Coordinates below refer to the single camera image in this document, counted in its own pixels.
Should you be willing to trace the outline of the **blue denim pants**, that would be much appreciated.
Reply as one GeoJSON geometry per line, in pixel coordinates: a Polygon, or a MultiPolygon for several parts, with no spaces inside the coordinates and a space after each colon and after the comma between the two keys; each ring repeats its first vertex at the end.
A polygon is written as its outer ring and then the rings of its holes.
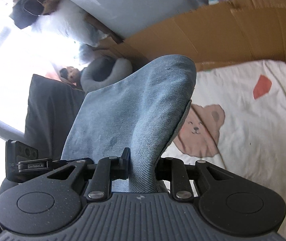
{"type": "Polygon", "coordinates": [[[66,139],[62,159],[119,156],[130,149],[130,174],[114,192],[165,192],[155,167],[185,121],[196,84],[184,55],[154,59],[127,78],[86,95],[66,139]]]}

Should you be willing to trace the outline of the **dark grey pillow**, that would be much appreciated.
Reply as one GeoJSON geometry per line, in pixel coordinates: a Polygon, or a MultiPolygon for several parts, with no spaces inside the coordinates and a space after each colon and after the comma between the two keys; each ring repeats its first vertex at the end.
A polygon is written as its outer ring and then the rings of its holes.
{"type": "Polygon", "coordinates": [[[60,81],[33,75],[29,88],[24,143],[39,158],[61,158],[85,93],[60,81]]]}

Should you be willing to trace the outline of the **cream bear print bedsheet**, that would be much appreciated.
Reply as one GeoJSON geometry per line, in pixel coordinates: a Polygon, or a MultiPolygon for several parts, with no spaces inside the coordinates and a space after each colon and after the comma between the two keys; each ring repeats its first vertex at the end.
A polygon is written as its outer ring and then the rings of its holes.
{"type": "MultiPolygon", "coordinates": [[[[190,112],[164,157],[206,160],[286,202],[286,63],[261,60],[199,72],[190,112]]],[[[286,217],[279,233],[286,238],[286,217]]]]}

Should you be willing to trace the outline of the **small teddy bear toy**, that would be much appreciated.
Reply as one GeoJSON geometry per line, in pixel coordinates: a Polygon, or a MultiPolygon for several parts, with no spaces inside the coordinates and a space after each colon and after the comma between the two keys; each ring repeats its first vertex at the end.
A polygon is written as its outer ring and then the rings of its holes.
{"type": "Polygon", "coordinates": [[[68,66],[66,68],[62,68],[59,71],[60,77],[66,81],[68,81],[68,83],[76,85],[76,86],[80,86],[80,79],[81,79],[81,75],[82,72],[80,70],[78,70],[77,68],[68,66]]]}

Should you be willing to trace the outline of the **grey neck pillow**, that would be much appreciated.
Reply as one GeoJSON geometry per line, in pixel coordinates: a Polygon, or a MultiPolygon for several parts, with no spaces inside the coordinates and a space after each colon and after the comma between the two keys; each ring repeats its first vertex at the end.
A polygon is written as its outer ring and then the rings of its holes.
{"type": "Polygon", "coordinates": [[[102,56],[83,69],[80,85],[85,93],[90,93],[117,83],[132,72],[132,64],[128,59],[102,56]]]}

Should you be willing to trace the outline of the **white plastic-wrapped pillow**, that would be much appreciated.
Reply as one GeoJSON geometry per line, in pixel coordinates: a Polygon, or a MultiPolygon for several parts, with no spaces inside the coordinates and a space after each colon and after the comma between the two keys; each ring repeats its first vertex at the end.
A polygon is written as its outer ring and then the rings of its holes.
{"type": "Polygon", "coordinates": [[[85,18],[89,14],[70,0],[61,0],[55,12],[39,16],[32,30],[54,41],[75,41],[97,47],[108,37],[85,18]]]}

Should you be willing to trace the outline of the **brown cardboard sheet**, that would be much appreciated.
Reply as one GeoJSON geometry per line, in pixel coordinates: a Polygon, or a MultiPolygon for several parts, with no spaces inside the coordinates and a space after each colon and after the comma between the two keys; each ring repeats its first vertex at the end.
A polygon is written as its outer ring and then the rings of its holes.
{"type": "Polygon", "coordinates": [[[286,0],[231,0],[156,23],[125,39],[102,40],[96,55],[126,58],[142,67],[181,54],[199,70],[255,60],[286,62],[286,0]]]}

